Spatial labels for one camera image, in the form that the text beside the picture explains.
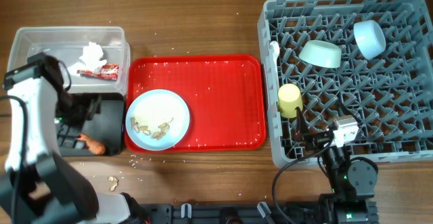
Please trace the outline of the orange carrot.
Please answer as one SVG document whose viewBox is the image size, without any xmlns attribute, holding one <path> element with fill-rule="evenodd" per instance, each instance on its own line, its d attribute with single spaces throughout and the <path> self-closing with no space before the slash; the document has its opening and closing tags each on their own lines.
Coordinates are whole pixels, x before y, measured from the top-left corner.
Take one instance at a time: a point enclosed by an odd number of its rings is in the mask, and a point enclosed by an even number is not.
<svg viewBox="0 0 433 224">
<path fill-rule="evenodd" d="M 106 152 L 106 147 L 103 143 L 84 133 L 81 133 L 77 140 L 84 142 L 88 150 L 94 155 L 101 156 Z"/>
</svg>

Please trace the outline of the yellow plastic cup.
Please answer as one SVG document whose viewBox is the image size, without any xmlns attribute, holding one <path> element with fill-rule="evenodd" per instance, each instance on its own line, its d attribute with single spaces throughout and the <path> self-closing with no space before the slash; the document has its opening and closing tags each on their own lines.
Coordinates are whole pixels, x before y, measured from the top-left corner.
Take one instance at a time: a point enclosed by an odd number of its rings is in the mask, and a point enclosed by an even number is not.
<svg viewBox="0 0 433 224">
<path fill-rule="evenodd" d="M 278 108 L 282 117 L 296 118 L 296 109 L 303 110 L 302 95 L 300 89 L 295 84 L 284 84 L 279 88 L 277 96 L 279 100 Z"/>
</svg>

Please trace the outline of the red snack wrapper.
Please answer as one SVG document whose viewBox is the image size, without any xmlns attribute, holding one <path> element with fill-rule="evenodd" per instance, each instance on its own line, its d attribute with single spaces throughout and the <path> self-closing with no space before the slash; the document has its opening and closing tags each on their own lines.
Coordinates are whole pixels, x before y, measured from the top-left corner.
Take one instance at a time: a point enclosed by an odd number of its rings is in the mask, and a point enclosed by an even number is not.
<svg viewBox="0 0 433 224">
<path fill-rule="evenodd" d="M 119 65 L 118 64 L 106 64 L 101 67 L 101 69 L 97 72 L 92 72 L 90 70 L 77 70 L 76 72 L 80 76 L 88 76 L 97 79 L 104 80 L 117 80 L 119 73 Z"/>
</svg>

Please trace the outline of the white tissue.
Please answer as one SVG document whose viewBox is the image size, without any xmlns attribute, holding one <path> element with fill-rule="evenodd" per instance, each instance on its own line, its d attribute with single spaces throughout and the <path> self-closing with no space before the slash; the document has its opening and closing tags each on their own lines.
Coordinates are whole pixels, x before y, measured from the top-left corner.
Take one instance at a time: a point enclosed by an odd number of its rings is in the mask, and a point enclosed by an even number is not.
<svg viewBox="0 0 433 224">
<path fill-rule="evenodd" d="M 88 46 L 83 47 L 83 54 L 79 59 L 91 72 L 99 72 L 107 64 L 103 49 L 94 42 L 89 42 Z"/>
</svg>

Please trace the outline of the mint green bowl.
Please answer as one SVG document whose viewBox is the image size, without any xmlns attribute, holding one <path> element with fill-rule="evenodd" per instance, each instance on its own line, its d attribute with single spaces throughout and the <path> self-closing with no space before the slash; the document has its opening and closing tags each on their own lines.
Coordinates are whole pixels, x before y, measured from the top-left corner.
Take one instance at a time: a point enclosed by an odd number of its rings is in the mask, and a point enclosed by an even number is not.
<svg viewBox="0 0 433 224">
<path fill-rule="evenodd" d="M 337 45 L 318 40 L 306 42 L 299 55 L 302 61 L 322 68 L 339 68 L 341 57 L 342 50 Z"/>
</svg>

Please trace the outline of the light blue bowl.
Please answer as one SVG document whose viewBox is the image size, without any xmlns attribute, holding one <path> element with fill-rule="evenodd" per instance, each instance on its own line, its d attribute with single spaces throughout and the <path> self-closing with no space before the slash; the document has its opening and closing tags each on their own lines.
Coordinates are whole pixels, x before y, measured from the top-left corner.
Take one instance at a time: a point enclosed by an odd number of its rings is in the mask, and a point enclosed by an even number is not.
<svg viewBox="0 0 433 224">
<path fill-rule="evenodd" d="M 371 60 L 386 48 L 386 39 L 380 25 L 374 20 L 357 22 L 353 32 L 359 51 L 366 60 Z"/>
</svg>

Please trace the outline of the peanut shells food scraps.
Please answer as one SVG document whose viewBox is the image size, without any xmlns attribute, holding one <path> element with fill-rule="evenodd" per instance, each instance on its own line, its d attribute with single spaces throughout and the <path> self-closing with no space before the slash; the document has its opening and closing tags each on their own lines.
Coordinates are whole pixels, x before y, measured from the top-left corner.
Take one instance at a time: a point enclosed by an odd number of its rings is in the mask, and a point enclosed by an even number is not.
<svg viewBox="0 0 433 224">
<path fill-rule="evenodd" d="M 133 116 L 131 118 L 131 125 L 136 133 L 142 133 L 146 136 L 150 136 L 152 139 L 160 140 L 165 135 L 167 135 L 170 129 L 170 124 L 173 120 L 174 118 L 171 118 L 169 121 L 162 122 L 161 124 L 156 126 L 146 125 L 144 122 L 141 122 L 140 120 L 138 120 L 138 118 Z"/>
</svg>

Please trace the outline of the light blue plate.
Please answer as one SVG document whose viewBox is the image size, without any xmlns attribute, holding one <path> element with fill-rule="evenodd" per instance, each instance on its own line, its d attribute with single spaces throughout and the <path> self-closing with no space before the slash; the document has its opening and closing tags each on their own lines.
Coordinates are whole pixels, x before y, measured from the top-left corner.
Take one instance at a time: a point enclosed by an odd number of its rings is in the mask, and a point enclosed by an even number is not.
<svg viewBox="0 0 433 224">
<path fill-rule="evenodd" d="M 136 133 L 131 125 L 132 117 L 146 125 L 158 126 L 174 118 L 170 129 L 162 139 L 152 139 L 142 133 Z M 125 117 L 126 133 L 133 145 L 140 150 L 163 151 L 176 146 L 187 133 L 190 124 L 190 112 L 186 102 L 176 93 L 165 89 L 147 91 L 133 100 Z"/>
</svg>

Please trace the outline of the white plastic spoon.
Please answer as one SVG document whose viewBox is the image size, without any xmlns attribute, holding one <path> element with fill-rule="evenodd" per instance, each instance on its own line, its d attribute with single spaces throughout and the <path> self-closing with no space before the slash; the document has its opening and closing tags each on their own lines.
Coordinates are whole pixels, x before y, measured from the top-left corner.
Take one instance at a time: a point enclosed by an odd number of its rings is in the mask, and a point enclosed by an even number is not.
<svg viewBox="0 0 433 224">
<path fill-rule="evenodd" d="M 278 79 L 278 66 L 277 66 L 277 60 L 279 57 L 279 52 L 280 52 L 280 48 L 279 48 L 279 43 L 277 41 L 271 41 L 269 44 L 269 48 L 271 50 L 271 56 L 272 56 L 272 60 L 273 60 L 273 66 L 275 69 L 275 81 L 277 84 L 279 84 L 279 79 Z"/>
</svg>

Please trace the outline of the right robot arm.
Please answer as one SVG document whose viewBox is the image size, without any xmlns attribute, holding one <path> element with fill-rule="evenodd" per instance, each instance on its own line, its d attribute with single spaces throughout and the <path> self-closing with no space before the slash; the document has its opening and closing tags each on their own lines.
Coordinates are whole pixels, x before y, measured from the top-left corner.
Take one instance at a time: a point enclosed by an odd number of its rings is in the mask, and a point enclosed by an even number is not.
<svg viewBox="0 0 433 224">
<path fill-rule="evenodd" d="M 296 108 L 297 141 L 305 142 L 314 151 L 319 167 L 324 170 L 332 189 L 321 194 L 314 206 L 316 223 L 373 223 L 368 199 L 375 196 L 378 166 L 365 157 L 351 158 L 346 144 L 353 142 L 359 133 L 361 120 L 337 102 L 338 116 L 325 131 L 312 132 Z"/>
</svg>

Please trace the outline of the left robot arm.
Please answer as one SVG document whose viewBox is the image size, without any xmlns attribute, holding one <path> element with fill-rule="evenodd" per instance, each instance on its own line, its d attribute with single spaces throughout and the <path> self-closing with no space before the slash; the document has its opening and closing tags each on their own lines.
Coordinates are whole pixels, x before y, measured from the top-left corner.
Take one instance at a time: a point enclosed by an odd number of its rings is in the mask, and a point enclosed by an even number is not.
<svg viewBox="0 0 433 224">
<path fill-rule="evenodd" d="M 57 115 L 76 116 L 79 105 L 64 87 L 62 62 L 38 53 L 5 74 L 12 108 L 12 136 L 1 176 L 1 207 L 12 223 L 151 223 L 126 193 L 97 194 L 60 155 Z"/>
</svg>

